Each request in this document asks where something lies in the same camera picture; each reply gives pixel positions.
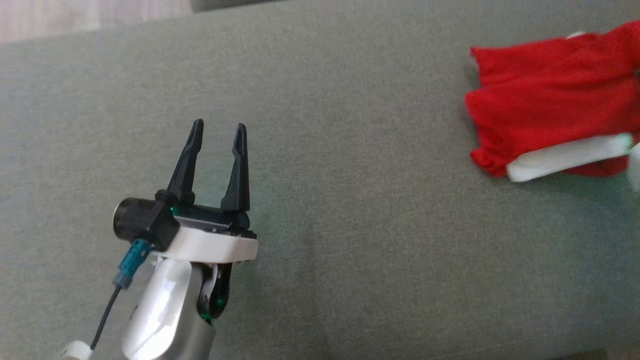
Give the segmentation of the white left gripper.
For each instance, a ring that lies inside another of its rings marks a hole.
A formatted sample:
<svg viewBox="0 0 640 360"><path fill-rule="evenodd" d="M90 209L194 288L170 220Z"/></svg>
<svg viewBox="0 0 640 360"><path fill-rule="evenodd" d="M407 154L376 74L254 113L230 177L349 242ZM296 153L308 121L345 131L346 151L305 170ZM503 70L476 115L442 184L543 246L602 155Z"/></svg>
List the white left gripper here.
<svg viewBox="0 0 640 360"><path fill-rule="evenodd" d="M174 167L167 191L177 203L194 203L198 154L202 149L204 121L197 119ZM246 125L238 123L231 153L230 180L221 209L201 205L176 205L173 215L180 228L162 258L188 262L247 262L258 255L258 236L250 230L249 151Z"/></svg>

